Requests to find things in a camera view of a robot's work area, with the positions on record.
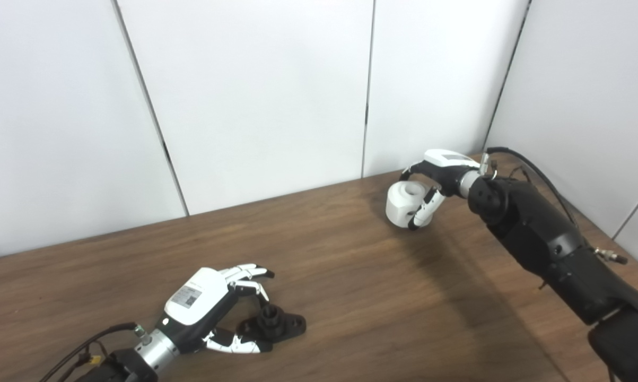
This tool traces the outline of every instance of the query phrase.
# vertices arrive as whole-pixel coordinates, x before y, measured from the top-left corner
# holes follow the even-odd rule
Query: yellow connector
[[[99,365],[100,362],[102,362],[101,355],[93,355],[90,357],[90,360],[88,361],[90,365]]]

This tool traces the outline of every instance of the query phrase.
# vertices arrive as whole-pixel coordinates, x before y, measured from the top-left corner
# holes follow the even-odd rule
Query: wire
[[[86,363],[90,362],[90,360],[91,360],[90,353],[86,352],[86,353],[78,354],[78,361],[76,361],[75,363],[72,363],[69,369],[67,369],[62,374],[62,376],[57,380],[57,382],[64,382],[67,378],[69,378],[69,376],[71,376],[71,373],[73,373],[74,370],[76,370],[76,368],[79,368],[85,365]]]
[[[566,216],[568,216],[569,220],[571,220],[571,223],[575,225],[576,228],[578,228],[578,223],[573,217],[573,213],[571,213],[568,206],[566,206],[566,203],[564,203],[564,199],[562,198],[562,195],[559,193],[559,191],[557,191],[557,188],[554,186],[554,184],[552,184],[552,182],[549,181],[547,176],[542,171],[540,171],[540,169],[535,164],[533,164],[530,160],[524,157],[524,155],[519,154],[515,150],[511,150],[507,147],[489,147],[486,149],[486,154],[489,154],[489,155],[494,154],[496,152],[503,152],[505,154],[510,154],[513,157],[520,159],[522,162],[525,163],[525,165],[529,166],[533,170],[533,172],[535,172],[537,176],[539,176],[545,182],[545,184],[547,185],[547,188],[549,188],[552,191],[552,194],[554,194],[554,197],[557,198],[557,201],[559,202],[559,204],[561,204],[562,208],[564,209],[564,212],[566,213]]]
[[[62,358],[62,361],[59,361],[57,365],[55,365],[55,367],[50,369],[50,371],[47,374],[45,374],[45,377],[40,379],[39,382],[45,382],[46,380],[50,379],[50,377],[52,377],[52,375],[54,375],[60,368],[62,368],[62,366],[64,366],[65,363],[69,362],[71,358],[74,358],[74,356],[80,353],[81,350],[88,349],[91,343],[97,341],[101,337],[104,337],[107,334],[114,333],[114,332],[132,331],[133,329],[135,329],[135,327],[137,327],[137,324],[135,324],[134,322],[127,322],[125,324],[110,326],[109,328],[106,328],[103,331],[95,334],[94,336],[86,340],[84,343],[79,345],[77,348],[75,348],[71,353],[67,354],[66,357]]]
[[[109,358],[109,353],[107,353],[106,348],[104,347],[104,345],[102,345],[102,343],[100,341],[95,341],[95,343],[100,346],[100,350],[102,352],[102,355],[104,355],[104,358],[105,359]]]

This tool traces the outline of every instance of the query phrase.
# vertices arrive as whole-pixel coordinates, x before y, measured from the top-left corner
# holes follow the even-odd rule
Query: wooden tabletop
[[[501,160],[510,168],[511,160]],[[416,232],[387,222],[398,172],[0,258],[0,380],[38,380],[112,324],[151,328],[202,266],[257,263],[307,332],[261,355],[181,356],[162,382],[607,380],[588,329],[466,201]],[[593,245],[624,252],[579,218]],[[638,263],[612,265],[638,288]],[[256,314],[240,302],[221,326]],[[118,333],[107,348],[129,348]]]

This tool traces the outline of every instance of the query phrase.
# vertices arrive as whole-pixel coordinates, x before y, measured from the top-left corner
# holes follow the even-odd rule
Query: wall seam
[[[503,78],[503,84],[500,87],[500,91],[498,92],[498,98],[495,100],[495,107],[493,108],[493,114],[491,114],[491,120],[488,121],[488,128],[486,129],[486,136],[484,137],[484,143],[482,144],[482,150],[486,149],[486,142],[488,142],[488,135],[491,133],[491,127],[493,127],[493,120],[495,119],[495,115],[498,112],[498,106],[500,105],[500,99],[503,97],[503,90],[505,90],[505,84],[508,82],[508,75],[510,75],[510,69],[512,68],[512,62],[514,61],[514,56],[517,51],[517,47],[519,46],[519,40],[522,38],[522,32],[524,31],[524,26],[527,22],[527,17],[529,15],[529,10],[531,6],[532,0],[529,0],[527,4],[527,9],[524,11],[524,17],[522,19],[522,24],[519,27],[519,32],[517,34],[517,38],[514,41],[514,48],[512,49],[512,56],[510,56],[510,62],[508,63],[508,69],[505,70],[505,77]]]
[[[133,47],[133,43],[130,40],[130,34],[128,33],[128,29],[125,25],[125,20],[123,19],[123,14],[120,10],[120,5],[118,5],[118,0],[110,0],[110,1],[112,3],[113,12],[115,12],[116,14],[118,26],[120,26],[120,31],[121,31],[121,34],[123,35],[123,40],[125,41],[125,46],[128,48],[128,53],[130,54],[130,60],[133,63],[133,68],[135,69],[137,80],[139,80],[139,87],[140,89],[142,89],[142,95],[144,95],[144,101],[146,101],[147,108],[149,109],[149,114],[151,115],[152,123],[154,124],[156,133],[159,136],[161,148],[163,148],[163,154],[165,155],[166,162],[168,162],[168,169],[170,171],[170,175],[173,178],[173,183],[175,184],[175,188],[178,191],[178,197],[180,198],[180,204],[182,206],[182,210],[185,212],[185,216],[189,216],[189,209],[187,208],[187,205],[186,205],[185,195],[182,192],[178,175],[175,172],[173,161],[170,158],[170,153],[168,152],[168,145],[166,145],[165,139],[163,138],[163,131],[161,131],[161,125],[159,124],[159,119],[156,116],[154,103],[151,101],[151,97],[149,96],[149,91],[147,89],[146,82],[144,81],[144,75],[142,75],[142,70],[139,67],[139,61],[137,61],[137,55],[135,55],[135,48]]]
[[[366,134],[368,133],[368,112],[370,109],[370,73],[373,64],[373,34],[375,32],[375,4],[377,0],[373,0],[373,14],[371,15],[370,20],[370,48],[368,50],[368,82],[365,87],[365,117],[363,119],[363,146],[362,146],[362,172],[361,177],[363,178],[363,169],[365,168],[365,139]]]
[[[618,235],[620,234],[620,232],[623,230],[623,228],[625,228],[625,226],[627,225],[627,223],[630,221],[630,219],[632,219],[632,216],[634,216],[634,213],[636,213],[638,210],[638,203],[636,206],[634,206],[634,208],[631,210],[630,214],[626,217],[626,219],[623,221],[623,223],[620,225],[620,227],[618,228],[618,230],[616,230],[614,236],[612,236],[612,240],[615,240]]]

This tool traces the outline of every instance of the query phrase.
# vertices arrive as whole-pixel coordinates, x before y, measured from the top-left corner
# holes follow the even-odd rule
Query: label
[[[173,295],[173,298],[170,300],[179,304],[186,309],[189,309],[194,302],[196,302],[197,298],[200,296],[201,292],[195,290],[194,288],[190,288],[187,285],[183,285],[177,293]]]

